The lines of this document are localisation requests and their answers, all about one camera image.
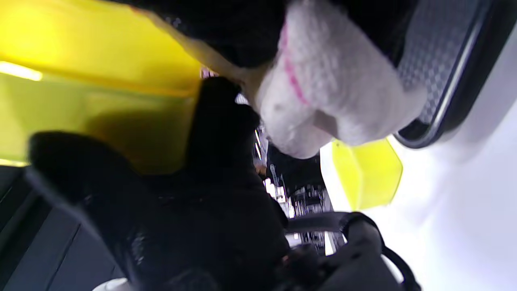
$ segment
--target yellow translucent cover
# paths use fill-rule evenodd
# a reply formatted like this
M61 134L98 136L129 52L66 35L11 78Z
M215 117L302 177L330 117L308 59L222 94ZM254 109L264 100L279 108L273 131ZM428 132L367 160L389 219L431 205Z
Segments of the yellow translucent cover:
M0 0L0 163L34 132L100 138L146 173L183 162L200 64L129 7Z
M352 210L389 204L402 177L402 162L388 140L349 147L332 143L332 160Z

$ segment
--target gloved hand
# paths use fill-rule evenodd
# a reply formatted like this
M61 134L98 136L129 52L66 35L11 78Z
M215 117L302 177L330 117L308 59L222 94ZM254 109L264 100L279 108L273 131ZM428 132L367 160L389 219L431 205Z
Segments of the gloved hand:
M134 290L266 290L289 248L286 218L253 168L259 118L237 93L204 81L177 173L142 177L99 141L47 132L30 140L27 178L107 247Z

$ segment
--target black object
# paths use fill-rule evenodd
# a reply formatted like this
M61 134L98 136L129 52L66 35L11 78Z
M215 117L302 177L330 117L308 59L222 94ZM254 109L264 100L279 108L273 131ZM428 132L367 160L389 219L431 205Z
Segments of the black object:
M424 83L421 116L396 134L423 148L467 117L517 19L512 0L421 0L409 25L399 71L407 85Z
M310 245L292 249L278 268L281 284L275 291L421 290L409 266L384 245L377 226L364 214L327 212L289 221L287 232L304 231L341 232L347 244L328 257L318 256ZM401 284L394 279L381 255L400 270L404 277Z
M290 0L109 0L155 12L188 37L199 39L238 67L271 61ZM370 39L397 64L417 0L331 0L348 11Z
M51 132L32 137L27 177L104 244L137 290L268 290L289 250L286 218L254 170L259 119L233 102L236 92L223 78L204 80L177 173L141 177L101 142ZM206 142L216 136L224 142Z

